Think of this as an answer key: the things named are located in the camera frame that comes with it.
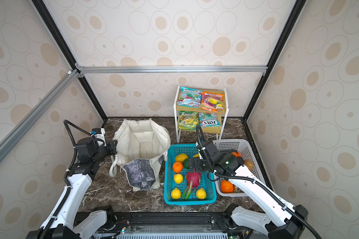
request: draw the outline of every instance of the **dark marble surface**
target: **dark marble surface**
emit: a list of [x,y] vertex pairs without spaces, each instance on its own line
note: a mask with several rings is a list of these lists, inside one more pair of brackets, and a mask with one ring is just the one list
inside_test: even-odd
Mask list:
[[[129,120],[143,120],[148,118],[127,118]],[[152,117],[159,125],[169,131],[171,144],[176,144],[175,122],[173,117]],[[109,118],[105,125],[105,138],[112,140],[115,131],[120,127],[124,118]],[[205,138],[215,139],[215,135],[205,134]],[[246,139],[240,118],[228,118],[222,139],[224,138],[243,138]],[[195,143],[196,134],[194,132],[182,131],[179,143]],[[98,170],[95,180],[87,190],[79,212],[90,212],[93,208],[111,205],[115,212],[222,212],[230,203],[237,203],[244,208],[253,208],[257,212],[262,209],[249,197],[222,197],[217,193],[217,201],[206,205],[177,206],[168,205],[163,199],[164,180],[165,180],[165,161],[160,170],[161,187],[147,191],[133,192],[129,186],[125,172],[118,166],[117,175],[109,176],[111,165],[110,157],[105,159]]]

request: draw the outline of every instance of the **wooden shelf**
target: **wooden shelf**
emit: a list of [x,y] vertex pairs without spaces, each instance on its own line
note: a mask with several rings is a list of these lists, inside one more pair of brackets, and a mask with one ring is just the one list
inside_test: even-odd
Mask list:
[[[202,112],[202,113],[216,113],[217,115],[219,114],[225,114],[226,113],[226,109],[227,109],[227,104],[226,104],[226,96],[225,96],[225,92],[224,91],[215,91],[215,90],[210,90],[210,89],[199,89],[201,91],[207,91],[207,92],[211,92],[211,93],[218,93],[218,94],[223,94],[224,95],[224,99],[223,99],[223,104],[224,104],[224,109],[221,111],[207,111],[201,108],[193,108],[193,107],[186,107],[186,106],[176,106],[176,109],[178,111],[191,111],[191,112]],[[178,104],[178,99],[180,97],[181,91],[178,93],[178,97],[177,97],[177,104]]]
[[[217,114],[218,117],[218,122],[220,124],[220,126],[209,126],[209,127],[204,127],[202,128],[202,132],[204,133],[212,133],[212,134],[220,134],[221,130],[222,130],[222,117],[221,114]],[[178,117],[178,130],[179,131],[189,131],[189,132],[195,132],[196,130],[182,130],[179,128],[180,125],[180,118]]]

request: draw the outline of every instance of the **patterned wall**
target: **patterned wall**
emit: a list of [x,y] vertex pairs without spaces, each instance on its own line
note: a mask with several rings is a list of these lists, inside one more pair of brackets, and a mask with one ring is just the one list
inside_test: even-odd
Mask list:
[[359,0],[306,6],[249,127],[275,191],[323,238],[359,239]]
[[107,116],[174,116],[178,85],[226,88],[229,116],[243,116],[262,73],[86,74]]
[[26,0],[0,0],[0,141],[70,67]]
[[266,65],[295,0],[45,0],[84,66]]
[[[74,80],[0,163],[0,239],[25,238],[52,211],[73,157],[64,119],[86,131],[102,120]],[[86,137],[72,130],[75,140]]]

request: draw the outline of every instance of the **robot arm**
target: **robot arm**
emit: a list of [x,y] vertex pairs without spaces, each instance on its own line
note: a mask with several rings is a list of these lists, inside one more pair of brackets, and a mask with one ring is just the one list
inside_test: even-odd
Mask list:
[[231,218],[238,226],[247,226],[270,239],[297,239],[305,227],[321,239],[319,234],[306,222],[308,211],[301,205],[294,205],[278,196],[264,185],[243,164],[242,157],[236,157],[229,152],[219,151],[211,140],[204,140],[202,129],[197,125],[197,143],[199,157],[189,158],[190,172],[209,171],[215,176],[230,180],[242,189],[264,213],[257,213],[236,207],[231,212]]
[[[88,133],[69,121],[65,120],[64,124],[75,148],[71,166],[64,176],[67,186],[40,229],[29,232],[26,239],[89,239],[99,227],[105,225],[105,228],[111,229],[115,225],[112,208],[102,207],[95,209],[84,221],[73,227],[78,207],[86,190],[95,178],[100,163],[105,157],[116,154],[117,141],[105,142],[103,128],[94,128],[91,133]],[[83,138],[75,143],[68,124],[91,137]]]

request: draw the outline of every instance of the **candy bag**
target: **candy bag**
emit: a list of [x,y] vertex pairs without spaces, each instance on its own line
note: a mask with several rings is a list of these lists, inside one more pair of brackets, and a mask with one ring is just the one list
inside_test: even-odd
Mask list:
[[204,91],[202,92],[201,105],[199,107],[207,111],[221,111],[224,109],[223,99],[223,94]]
[[177,105],[192,108],[198,108],[201,104],[201,91],[199,89],[191,89],[181,87],[181,94],[179,95]]
[[198,112],[180,111],[179,115],[180,130],[195,130],[198,124]]
[[221,126],[216,113],[199,113],[201,127]]

